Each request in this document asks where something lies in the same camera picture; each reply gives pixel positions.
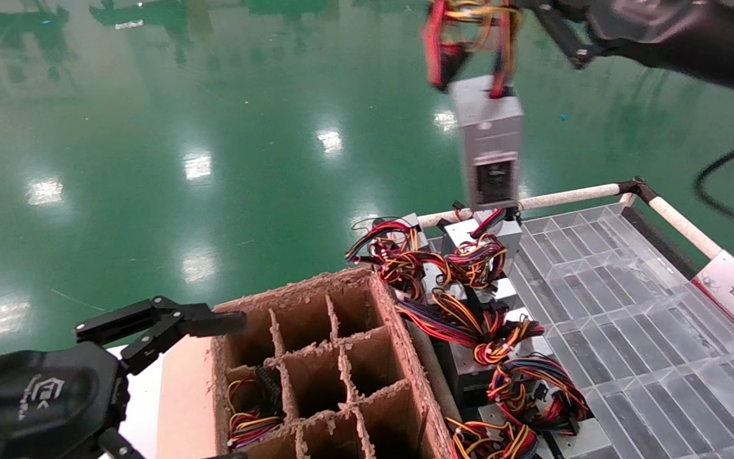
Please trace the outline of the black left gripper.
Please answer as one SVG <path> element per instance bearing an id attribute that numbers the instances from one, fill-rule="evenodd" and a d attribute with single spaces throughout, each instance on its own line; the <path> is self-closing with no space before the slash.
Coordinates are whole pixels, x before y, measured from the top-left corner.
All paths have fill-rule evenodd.
<path id="1" fill-rule="evenodd" d="M 215 312 L 207 304 L 155 296 L 76 325 L 78 344 L 69 349 L 0 355 L 0 458 L 107 453 L 145 459 L 117 430 L 130 398 L 126 372 L 139 375 L 184 337 L 245 329 L 245 312 Z M 120 352 L 120 362 L 102 348 L 134 335 L 139 337 Z"/>

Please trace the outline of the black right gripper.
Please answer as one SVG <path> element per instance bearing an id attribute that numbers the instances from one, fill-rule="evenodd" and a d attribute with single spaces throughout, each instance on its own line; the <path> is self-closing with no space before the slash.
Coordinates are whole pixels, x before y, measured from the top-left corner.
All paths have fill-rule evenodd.
<path id="1" fill-rule="evenodd" d="M 533 10 L 574 69 L 598 56 L 560 10 L 586 10 L 589 30 L 610 55 L 734 89 L 734 1 L 515 1 Z"/>

